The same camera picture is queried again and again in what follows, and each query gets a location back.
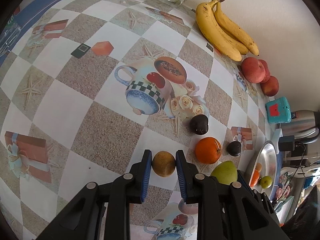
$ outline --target bunch of bananas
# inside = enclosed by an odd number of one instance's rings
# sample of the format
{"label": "bunch of bananas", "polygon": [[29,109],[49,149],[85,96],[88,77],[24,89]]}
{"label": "bunch of bananas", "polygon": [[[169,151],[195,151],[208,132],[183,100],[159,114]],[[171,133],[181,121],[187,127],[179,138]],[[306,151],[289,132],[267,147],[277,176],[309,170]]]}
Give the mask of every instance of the bunch of bananas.
{"label": "bunch of bananas", "polygon": [[241,61],[241,55],[249,51],[258,56],[258,46],[253,39],[221,11],[223,1],[212,0],[197,6],[196,20],[202,34],[220,52],[235,61]]}

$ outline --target teal box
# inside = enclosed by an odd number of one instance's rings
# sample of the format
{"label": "teal box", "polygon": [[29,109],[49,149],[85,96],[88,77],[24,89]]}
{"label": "teal box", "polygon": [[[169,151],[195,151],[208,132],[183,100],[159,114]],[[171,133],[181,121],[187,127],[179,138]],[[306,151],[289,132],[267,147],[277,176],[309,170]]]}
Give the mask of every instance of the teal box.
{"label": "teal box", "polygon": [[281,97],[266,103],[268,122],[291,122],[291,111],[287,98]]}

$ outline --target peach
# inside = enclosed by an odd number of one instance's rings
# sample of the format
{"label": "peach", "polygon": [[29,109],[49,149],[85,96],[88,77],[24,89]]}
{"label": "peach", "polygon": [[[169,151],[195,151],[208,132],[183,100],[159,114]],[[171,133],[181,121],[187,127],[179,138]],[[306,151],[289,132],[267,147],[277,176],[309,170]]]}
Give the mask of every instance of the peach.
{"label": "peach", "polygon": [[259,59],[259,61],[262,63],[262,65],[264,66],[264,70],[266,71],[266,75],[264,76],[263,80],[260,83],[265,83],[270,78],[270,71],[268,68],[268,64],[263,59]]}
{"label": "peach", "polygon": [[279,91],[279,82],[277,78],[270,76],[267,82],[261,83],[261,89],[266,96],[273,97]]}
{"label": "peach", "polygon": [[241,63],[244,77],[251,83],[259,83],[266,75],[263,64],[254,57],[248,57]]}

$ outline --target metal bowl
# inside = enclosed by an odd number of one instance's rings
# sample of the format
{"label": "metal bowl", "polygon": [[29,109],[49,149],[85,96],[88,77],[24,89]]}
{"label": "metal bowl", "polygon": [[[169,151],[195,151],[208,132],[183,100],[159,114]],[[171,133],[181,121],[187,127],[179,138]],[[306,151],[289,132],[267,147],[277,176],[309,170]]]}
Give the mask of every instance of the metal bowl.
{"label": "metal bowl", "polygon": [[276,161],[276,150],[271,141],[266,141],[262,146],[259,152],[256,152],[252,159],[250,160],[248,167],[244,173],[244,179],[246,183],[250,183],[253,172],[256,168],[257,163],[261,163],[262,170],[260,172],[260,177],[270,176],[272,178],[272,185],[269,188],[263,189],[259,183],[257,183],[251,189],[255,189],[260,193],[265,192],[270,198],[272,187],[275,184],[275,177],[276,177],[276,168],[277,168],[277,161]]}

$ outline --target black square marker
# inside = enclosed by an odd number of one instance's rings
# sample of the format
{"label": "black square marker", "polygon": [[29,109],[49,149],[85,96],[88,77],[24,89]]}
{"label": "black square marker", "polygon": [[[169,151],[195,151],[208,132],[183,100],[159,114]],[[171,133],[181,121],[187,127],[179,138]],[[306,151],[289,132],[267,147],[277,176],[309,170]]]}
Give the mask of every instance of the black square marker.
{"label": "black square marker", "polygon": [[210,46],[209,43],[207,43],[207,46],[206,46],[209,50],[211,50],[211,52],[213,52],[213,47]]}
{"label": "black square marker", "polygon": [[80,44],[78,48],[76,48],[73,52],[71,52],[71,55],[76,58],[81,58],[84,54],[87,53],[87,51],[90,49],[88,45]]}

